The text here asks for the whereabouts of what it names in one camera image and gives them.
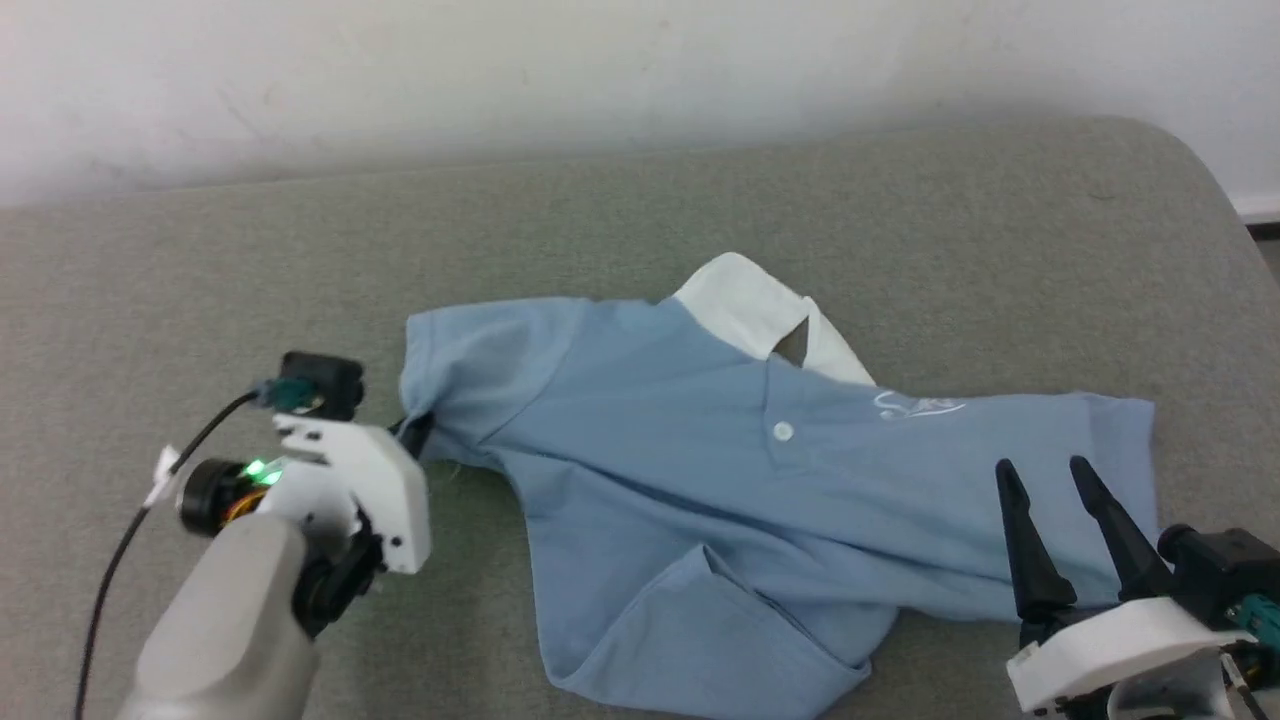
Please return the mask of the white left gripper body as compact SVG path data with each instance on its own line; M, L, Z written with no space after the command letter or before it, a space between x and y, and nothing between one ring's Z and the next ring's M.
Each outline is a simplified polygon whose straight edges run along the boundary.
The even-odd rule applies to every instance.
M425 470L380 427L276 414L283 456L259 511L294 523L329 555L367 529L392 573L419 573L433 552Z

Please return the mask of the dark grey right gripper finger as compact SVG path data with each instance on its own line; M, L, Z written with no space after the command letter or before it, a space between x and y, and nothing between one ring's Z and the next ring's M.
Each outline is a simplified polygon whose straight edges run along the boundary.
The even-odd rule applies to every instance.
M1120 580L1119 601L1169 594L1174 585L1172 573L1091 462L1083 456L1073 456L1069 466L1082 503L1097 523L1112 559Z
M1051 623L1074 607L1074 585L1059 573L1044 547L1012 461L1000 460L995 478L1018 616L1024 623Z

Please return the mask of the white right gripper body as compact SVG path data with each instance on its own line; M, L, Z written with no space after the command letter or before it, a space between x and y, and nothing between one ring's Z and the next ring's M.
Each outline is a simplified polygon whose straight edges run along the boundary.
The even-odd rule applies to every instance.
M1222 655L1260 642L1215 630L1169 597L1133 600L1012 656L1007 676L1025 714L1065 712L1101 692L1105 719L1233 719Z

